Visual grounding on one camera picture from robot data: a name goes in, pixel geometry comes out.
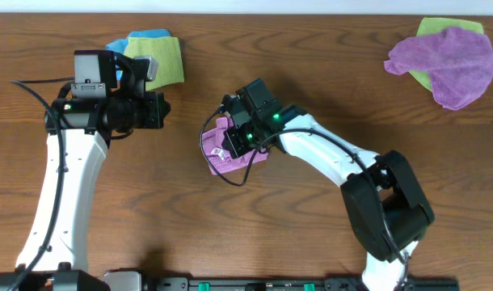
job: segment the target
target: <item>green connector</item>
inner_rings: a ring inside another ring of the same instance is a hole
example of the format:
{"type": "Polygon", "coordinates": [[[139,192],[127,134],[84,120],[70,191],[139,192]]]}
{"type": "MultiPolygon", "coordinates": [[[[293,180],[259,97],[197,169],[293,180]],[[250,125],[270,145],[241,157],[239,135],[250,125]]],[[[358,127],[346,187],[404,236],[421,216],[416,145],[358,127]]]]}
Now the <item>green connector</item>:
{"type": "Polygon", "coordinates": [[[210,291],[211,286],[209,283],[199,283],[198,284],[198,291],[210,291]]]}
{"type": "Polygon", "coordinates": [[[304,284],[304,291],[314,291],[314,284],[304,284]]]}

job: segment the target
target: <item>pink cloth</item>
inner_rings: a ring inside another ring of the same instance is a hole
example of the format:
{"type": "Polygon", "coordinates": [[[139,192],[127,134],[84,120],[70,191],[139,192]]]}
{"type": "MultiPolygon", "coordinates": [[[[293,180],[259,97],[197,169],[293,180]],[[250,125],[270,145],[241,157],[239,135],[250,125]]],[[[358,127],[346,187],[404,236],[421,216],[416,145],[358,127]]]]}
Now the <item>pink cloth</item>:
{"type": "MultiPolygon", "coordinates": [[[[211,129],[208,132],[205,132],[202,136],[202,144],[204,147],[204,152],[209,158],[209,161],[216,167],[220,173],[226,173],[230,171],[235,171],[237,169],[241,169],[243,167],[248,166],[248,162],[254,153],[254,150],[244,154],[239,158],[232,158],[230,156],[230,152],[228,150],[223,150],[221,148],[221,143],[225,139],[225,131],[234,126],[232,120],[228,117],[220,117],[216,119],[216,128],[211,129]],[[223,150],[222,160],[219,154],[211,154],[214,149],[223,150]]],[[[254,163],[264,161],[268,158],[268,153],[257,155],[254,158],[254,163]]]]}
{"type": "Polygon", "coordinates": [[[458,110],[478,99],[493,77],[493,51],[486,35],[459,27],[439,34],[409,37],[389,52],[385,70],[405,74],[427,71],[434,100],[458,110]]]}

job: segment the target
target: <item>cable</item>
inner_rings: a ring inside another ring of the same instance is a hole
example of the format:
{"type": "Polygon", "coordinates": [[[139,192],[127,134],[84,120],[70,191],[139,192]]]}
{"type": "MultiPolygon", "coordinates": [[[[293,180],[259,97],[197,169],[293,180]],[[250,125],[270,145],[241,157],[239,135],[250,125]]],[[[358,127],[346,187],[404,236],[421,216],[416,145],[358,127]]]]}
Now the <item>cable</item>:
{"type": "Polygon", "coordinates": [[[67,98],[67,95],[70,92],[70,86],[72,85],[72,81],[66,82],[61,88],[60,91],[58,92],[58,96],[56,99],[65,99],[67,98]]]}
{"type": "Polygon", "coordinates": [[[12,82],[15,83],[15,81],[16,81],[16,82],[19,82],[21,84],[43,84],[43,83],[48,83],[48,82],[64,82],[64,81],[72,81],[72,80],[74,80],[74,77],[49,79],[49,80],[22,80],[22,81],[14,80],[12,82]]]}
{"type": "Polygon", "coordinates": [[[51,242],[51,237],[53,236],[53,231],[54,227],[56,225],[56,221],[58,218],[58,212],[60,210],[60,201],[61,201],[61,190],[63,189],[63,179],[65,176],[65,148],[63,145],[63,135],[61,134],[61,127],[60,123],[58,122],[57,118],[54,115],[54,111],[51,109],[51,107],[45,102],[45,100],[40,97],[36,92],[34,92],[31,88],[28,86],[24,85],[23,82],[20,81],[12,81],[15,85],[21,87],[33,97],[35,97],[40,103],[45,108],[45,111],[49,115],[49,117],[52,119],[53,124],[54,124],[54,129],[56,130],[56,135],[58,137],[58,152],[60,154],[60,160],[59,160],[59,166],[58,166],[58,181],[56,185],[56,194],[54,196],[54,204],[53,204],[53,211],[51,212],[51,219],[49,220],[49,225],[47,227],[47,232],[45,233],[44,237],[44,242],[38,249],[38,253],[36,254],[35,258],[29,265],[23,270],[20,275],[17,277],[17,280],[11,285],[11,287],[8,289],[8,291],[13,291],[19,288],[20,283],[26,278],[26,276],[32,271],[32,269],[38,264],[38,261],[42,258],[42,255],[44,255],[45,251],[48,250],[49,248],[49,243],[51,242]]]}
{"type": "MultiPolygon", "coordinates": [[[[243,176],[243,181],[241,183],[235,183],[235,182],[230,181],[222,173],[220,173],[216,169],[216,167],[209,161],[209,158],[207,157],[207,154],[205,154],[205,152],[204,152],[204,147],[203,147],[203,142],[202,142],[202,136],[204,134],[205,127],[207,126],[207,124],[210,122],[210,120],[213,117],[215,117],[219,113],[222,113],[222,111],[223,111],[223,106],[220,106],[205,121],[204,126],[202,127],[202,129],[200,131],[200,149],[201,149],[201,152],[204,155],[205,160],[207,161],[208,165],[214,170],[214,172],[216,173],[216,175],[218,175],[221,179],[223,179],[225,182],[229,183],[230,185],[233,185],[233,186],[236,186],[236,187],[241,187],[241,186],[243,186],[243,185],[245,185],[247,183],[248,174],[250,173],[250,169],[252,168],[252,164],[254,163],[255,155],[258,152],[261,151],[261,149],[263,148],[264,144],[266,144],[268,141],[270,141],[274,137],[279,137],[280,135],[286,134],[286,133],[310,133],[310,134],[317,135],[317,136],[319,136],[319,137],[321,137],[321,138],[329,141],[330,143],[334,144],[335,146],[338,146],[343,152],[345,152],[345,154],[348,154],[349,157],[351,157],[352,160],[360,167],[360,169],[363,172],[365,178],[369,181],[369,183],[371,185],[371,188],[374,190],[375,194],[379,197],[379,192],[377,191],[376,185],[374,185],[372,176],[369,174],[369,171],[367,170],[367,167],[365,166],[365,164],[363,164],[363,162],[360,160],[360,157],[358,157],[357,154],[354,154],[349,148],[347,148],[341,142],[336,141],[332,137],[329,137],[326,134],[320,133],[320,132],[318,132],[318,131],[316,131],[314,129],[286,129],[286,130],[282,130],[282,131],[280,131],[278,133],[273,133],[271,136],[265,138],[255,148],[254,153],[252,154],[252,156],[250,158],[250,161],[248,162],[248,166],[246,167],[245,175],[243,176]]],[[[403,258],[403,256],[401,255],[401,253],[399,251],[399,248],[397,246],[397,243],[394,240],[394,236],[390,233],[390,228],[389,228],[388,222],[386,220],[385,211],[383,210],[383,205],[381,203],[379,205],[380,205],[380,208],[378,209],[378,211],[379,211],[380,216],[383,218],[383,225],[385,227],[385,231],[381,235],[383,236],[383,238],[389,244],[390,251],[393,252],[398,257],[399,262],[401,262],[401,264],[406,264],[407,262],[406,262],[405,258],[403,258]]]]}
{"type": "Polygon", "coordinates": [[[402,286],[405,284],[405,282],[407,281],[407,277],[408,277],[408,263],[410,262],[410,255],[408,254],[407,251],[405,251],[405,255],[404,255],[404,259],[405,259],[405,269],[403,270],[402,272],[402,276],[401,278],[399,279],[398,281],[398,284],[396,285],[396,287],[399,289],[399,288],[402,288],[402,286]]]}
{"type": "Polygon", "coordinates": [[[126,137],[129,137],[131,136],[133,133],[133,129],[130,129],[130,131],[128,131],[127,133],[124,133],[124,134],[121,134],[119,136],[115,136],[115,137],[110,137],[111,140],[120,140],[120,139],[125,139],[126,137]]]}

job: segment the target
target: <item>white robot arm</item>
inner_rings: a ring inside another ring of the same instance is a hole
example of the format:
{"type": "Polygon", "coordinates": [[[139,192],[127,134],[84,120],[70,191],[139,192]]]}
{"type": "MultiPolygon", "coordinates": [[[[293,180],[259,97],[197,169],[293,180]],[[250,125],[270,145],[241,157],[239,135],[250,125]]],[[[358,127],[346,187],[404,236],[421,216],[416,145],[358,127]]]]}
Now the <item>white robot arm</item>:
{"type": "Polygon", "coordinates": [[[352,228],[368,251],[364,285],[378,291],[402,285],[407,258],[434,219],[406,159],[395,151],[380,156],[363,150],[323,128],[303,109],[282,108],[261,79],[236,94],[226,95],[221,105],[234,122],[225,131],[223,148],[237,158],[260,146],[276,146],[323,173],[341,188],[352,228]],[[381,188],[394,188],[385,203],[381,188]]]}
{"type": "MultiPolygon", "coordinates": [[[[72,269],[88,271],[86,235],[91,216],[95,181],[107,156],[107,144],[99,133],[85,134],[84,129],[62,130],[65,145],[63,190],[57,223],[46,251],[33,271],[54,271],[58,264],[70,264],[72,269]]],[[[47,139],[48,159],[44,186],[38,209],[26,245],[17,259],[16,267],[29,265],[44,241],[57,186],[58,139],[47,139]]]]}
{"type": "MultiPolygon", "coordinates": [[[[286,123],[286,129],[314,129],[320,133],[342,143],[356,154],[366,167],[372,166],[379,155],[375,152],[363,150],[344,139],[327,131],[310,115],[297,116],[286,123]]],[[[360,174],[360,167],[352,161],[337,145],[330,143],[322,137],[308,133],[286,133],[280,135],[280,142],[287,154],[299,157],[311,166],[323,173],[333,183],[340,187],[353,174],[360,174]]],[[[402,251],[402,255],[411,255],[418,241],[411,242],[402,251]]],[[[367,253],[367,265],[363,272],[362,280],[369,290],[392,291],[398,282],[406,281],[405,265],[394,260],[389,263],[381,261],[367,253]]]]}

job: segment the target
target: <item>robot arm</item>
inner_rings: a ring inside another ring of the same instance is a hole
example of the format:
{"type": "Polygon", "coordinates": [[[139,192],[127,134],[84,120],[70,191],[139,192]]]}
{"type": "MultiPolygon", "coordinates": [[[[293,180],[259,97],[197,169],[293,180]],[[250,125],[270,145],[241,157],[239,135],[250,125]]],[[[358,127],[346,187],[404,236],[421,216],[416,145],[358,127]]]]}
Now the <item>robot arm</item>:
{"type": "Polygon", "coordinates": [[[236,94],[226,95],[222,102],[222,110],[234,122],[225,132],[223,148],[237,158],[258,145],[275,146],[322,172],[340,187],[352,229],[368,252],[365,285],[371,290],[393,290],[403,283],[407,257],[434,221],[406,159],[396,151],[381,156],[363,150],[327,131],[303,109],[283,108],[261,79],[236,94]],[[294,132],[298,129],[306,132],[294,132]],[[353,155],[368,173],[354,163],[353,155]],[[393,188],[394,194],[381,201],[382,188],[393,188]]]}
{"type": "MultiPolygon", "coordinates": [[[[65,147],[65,174],[57,223],[36,272],[57,269],[88,270],[86,236],[99,169],[107,155],[112,131],[130,134],[133,129],[160,129],[170,105],[162,94],[145,91],[145,82],[156,74],[151,57],[130,59],[110,51],[76,51],[74,83],[67,83],[51,108],[58,114],[65,147]],[[116,65],[123,70],[120,88],[116,65]],[[69,91],[73,98],[67,99],[69,91]]],[[[49,132],[48,163],[44,185],[26,245],[17,259],[25,268],[36,256],[48,230],[57,187],[58,139],[53,121],[49,132]]]]}

